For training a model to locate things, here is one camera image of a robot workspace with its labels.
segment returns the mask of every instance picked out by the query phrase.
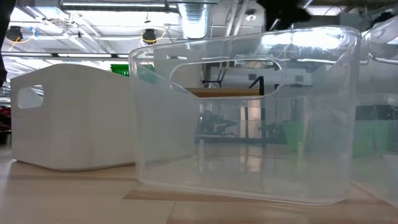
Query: storage bin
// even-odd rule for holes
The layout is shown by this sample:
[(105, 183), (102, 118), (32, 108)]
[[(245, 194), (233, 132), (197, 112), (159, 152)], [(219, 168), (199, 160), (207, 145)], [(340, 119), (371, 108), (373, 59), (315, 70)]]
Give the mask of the storage bin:
[(398, 17), (361, 43), (354, 184), (398, 207)]
[[(132, 51), (138, 179), (280, 202), (344, 200), (360, 40), (359, 32), (347, 27), (316, 27)], [(171, 81), (188, 64), (245, 60), (281, 71), (275, 76), (264, 69), (265, 80), (279, 81), (275, 92), (198, 98)], [(154, 72), (143, 67), (148, 63)]]
[(12, 156), (53, 170), (133, 163), (128, 79), (72, 64), (13, 78)]

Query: wooden table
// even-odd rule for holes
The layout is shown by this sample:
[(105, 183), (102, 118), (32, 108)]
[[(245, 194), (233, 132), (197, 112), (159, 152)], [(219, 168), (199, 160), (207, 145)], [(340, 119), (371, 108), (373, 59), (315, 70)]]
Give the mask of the wooden table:
[(349, 199), (309, 207), (189, 194), (140, 183), (134, 166), (55, 172), (0, 149), (1, 224), (398, 223), (398, 210), (352, 186)]

